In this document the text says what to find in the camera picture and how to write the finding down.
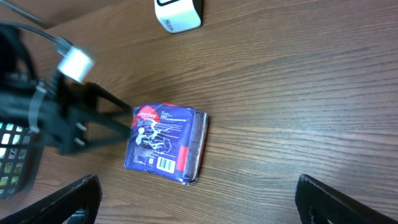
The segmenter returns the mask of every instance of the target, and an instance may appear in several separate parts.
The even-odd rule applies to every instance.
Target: wooden table
[[[204,25],[175,35],[153,1],[127,0],[49,33],[94,52],[86,80],[132,106],[208,112],[203,167],[186,187],[125,170],[125,142],[67,157],[46,149],[33,189],[1,202],[3,213],[98,174],[98,223],[300,223],[306,173],[398,219],[396,0],[205,1]],[[52,44],[31,46],[48,74]]]

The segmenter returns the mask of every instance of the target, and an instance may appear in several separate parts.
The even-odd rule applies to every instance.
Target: white barcode label
[[[175,162],[170,159],[165,159],[163,157],[158,157],[157,158],[157,165],[156,168],[169,172],[171,174],[174,173],[174,168],[175,168]]]

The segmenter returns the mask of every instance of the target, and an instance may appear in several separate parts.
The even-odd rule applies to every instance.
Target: black basket
[[[2,144],[27,145],[27,148],[0,148],[0,199],[30,190],[36,178],[44,146],[28,147],[39,139],[27,128],[0,122]]]

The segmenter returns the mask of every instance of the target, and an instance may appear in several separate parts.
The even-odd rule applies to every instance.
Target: panty liner pack
[[[134,109],[124,166],[188,185],[198,178],[207,113],[186,106],[148,103]]]

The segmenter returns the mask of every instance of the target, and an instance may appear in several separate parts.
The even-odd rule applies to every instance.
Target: white device
[[[200,27],[203,0],[155,0],[155,13],[164,29],[178,33]]]

